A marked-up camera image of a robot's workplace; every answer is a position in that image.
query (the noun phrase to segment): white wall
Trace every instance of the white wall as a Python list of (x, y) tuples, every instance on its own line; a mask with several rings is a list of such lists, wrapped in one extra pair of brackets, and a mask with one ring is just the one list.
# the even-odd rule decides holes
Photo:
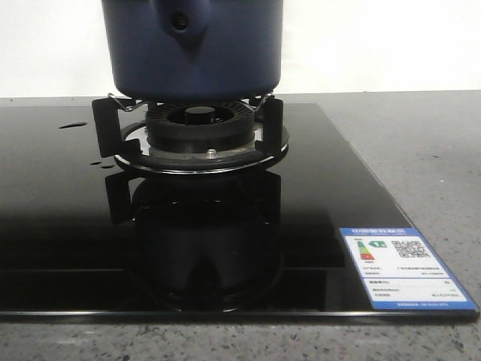
[[(278, 93), (481, 88), (480, 0), (284, 1)], [(114, 90), (100, 0), (4, 2), (0, 97)]]

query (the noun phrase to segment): energy label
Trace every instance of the energy label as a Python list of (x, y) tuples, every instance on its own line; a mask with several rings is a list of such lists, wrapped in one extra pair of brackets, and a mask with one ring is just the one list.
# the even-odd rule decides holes
[(340, 231), (375, 309), (476, 309), (416, 229)]

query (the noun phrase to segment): black glass cooktop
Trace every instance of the black glass cooktop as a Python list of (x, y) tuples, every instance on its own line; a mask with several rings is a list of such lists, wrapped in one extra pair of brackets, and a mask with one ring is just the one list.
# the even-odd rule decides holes
[(413, 225), (315, 104), (284, 119), (269, 169), (146, 177), (99, 157), (91, 107), (1, 108), (0, 320), (477, 319), (373, 308), (340, 228)]

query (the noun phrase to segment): black burner ring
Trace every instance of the black burner ring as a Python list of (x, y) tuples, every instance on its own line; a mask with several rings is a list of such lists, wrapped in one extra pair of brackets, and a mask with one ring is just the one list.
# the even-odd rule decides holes
[(253, 139), (254, 121), (254, 113), (241, 102), (163, 104), (147, 112), (147, 141), (177, 153), (227, 150)]

